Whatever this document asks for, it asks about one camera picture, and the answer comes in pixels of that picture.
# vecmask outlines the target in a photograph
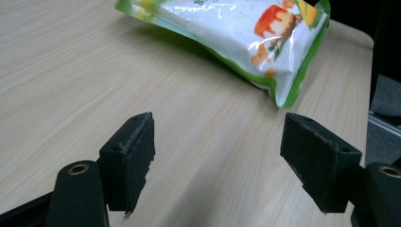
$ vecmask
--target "snack bag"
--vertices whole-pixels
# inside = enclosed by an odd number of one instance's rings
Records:
[[[328,0],[119,0],[116,9],[200,44],[291,107],[329,22]]]

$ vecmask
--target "gray floor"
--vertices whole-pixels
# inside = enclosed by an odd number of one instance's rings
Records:
[[[401,83],[379,76],[371,112],[401,115]],[[392,164],[401,157],[400,127],[383,127],[368,122],[365,165],[370,163]]]

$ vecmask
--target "wooden tabletop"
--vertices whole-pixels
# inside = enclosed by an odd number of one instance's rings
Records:
[[[279,155],[286,112],[365,151],[373,41],[331,21],[291,109],[199,44],[114,1],[0,3],[0,214],[152,112],[156,155],[131,216],[111,226],[350,226],[323,214]]]

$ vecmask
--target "table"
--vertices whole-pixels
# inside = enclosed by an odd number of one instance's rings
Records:
[[[279,155],[285,114],[365,151],[373,41],[331,21],[291,109],[199,44],[114,1],[0,3],[0,213],[152,112],[156,156],[134,213],[111,226],[350,226],[323,214]]]

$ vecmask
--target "wooden table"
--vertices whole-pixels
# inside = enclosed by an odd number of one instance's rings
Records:
[[[277,109],[199,44],[114,1],[0,3],[0,213],[96,160],[153,112],[156,156],[134,213],[111,226],[350,226],[323,214],[279,155],[286,112],[365,150],[373,41],[331,21],[296,105]]]

